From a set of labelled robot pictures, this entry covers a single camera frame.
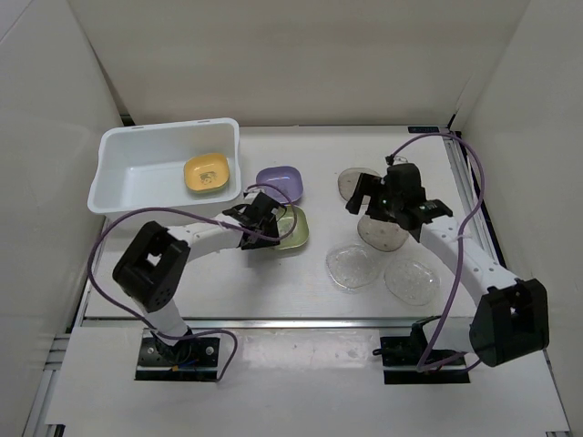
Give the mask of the yellow panda plate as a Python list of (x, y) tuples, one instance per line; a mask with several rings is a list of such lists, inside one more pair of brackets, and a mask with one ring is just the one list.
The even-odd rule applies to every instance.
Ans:
[(183, 168), (184, 182), (230, 179), (227, 158), (221, 153), (209, 153), (189, 159)]

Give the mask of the light green panda plate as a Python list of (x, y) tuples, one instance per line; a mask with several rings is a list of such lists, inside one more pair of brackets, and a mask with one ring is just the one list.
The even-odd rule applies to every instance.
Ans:
[(185, 185), (191, 192), (202, 196), (225, 190), (229, 185), (229, 181), (204, 179), (202, 181), (187, 181)]

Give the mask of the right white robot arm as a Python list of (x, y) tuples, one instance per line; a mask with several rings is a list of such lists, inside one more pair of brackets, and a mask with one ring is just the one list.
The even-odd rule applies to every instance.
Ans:
[(408, 352), (419, 371), (445, 366), (472, 353), (488, 367), (542, 351), (549, 344), (547, 290), (537, 279), (523, 280), (502, 267), (465, 236), (453, 211), (428, 199), (412, 163), (391, 165), (384, 177), (360, 174), (346, 204), (352, 214), (389, 222), (407, 231), (436, 255), (476, 305), (467, 319), (446, 312), (413, 324)]

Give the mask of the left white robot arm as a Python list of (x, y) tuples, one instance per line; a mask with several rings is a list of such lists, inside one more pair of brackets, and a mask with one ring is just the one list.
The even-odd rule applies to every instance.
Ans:
[(165, 228), (146, 223), (123, 253), (112, 278), (154, 326), (161, 357), (176, 365), (195, 359), (195, 341), (174, 301), (187, 264), (223, 249), (262, 249), (279, 244), (277, 214), (283, 205), (259, 191), (215, 217), (235, 228), (195, 222)]

